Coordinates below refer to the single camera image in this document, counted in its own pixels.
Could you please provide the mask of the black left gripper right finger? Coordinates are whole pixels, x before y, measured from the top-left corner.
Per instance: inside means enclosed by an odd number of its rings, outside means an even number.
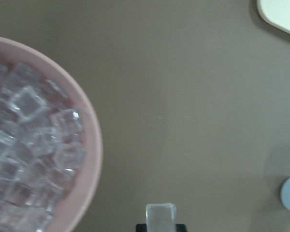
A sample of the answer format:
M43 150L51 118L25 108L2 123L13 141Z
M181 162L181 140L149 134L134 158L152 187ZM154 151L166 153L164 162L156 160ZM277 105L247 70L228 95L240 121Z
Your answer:
M185 224L176 224L176 232L187 232L187 227Z

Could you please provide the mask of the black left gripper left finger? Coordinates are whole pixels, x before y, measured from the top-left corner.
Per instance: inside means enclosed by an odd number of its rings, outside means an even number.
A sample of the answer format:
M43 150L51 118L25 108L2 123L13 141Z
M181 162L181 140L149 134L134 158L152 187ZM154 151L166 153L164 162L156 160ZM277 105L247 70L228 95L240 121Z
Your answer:
M135 226L135 232L147 232L147 225L146 224L137 224Z

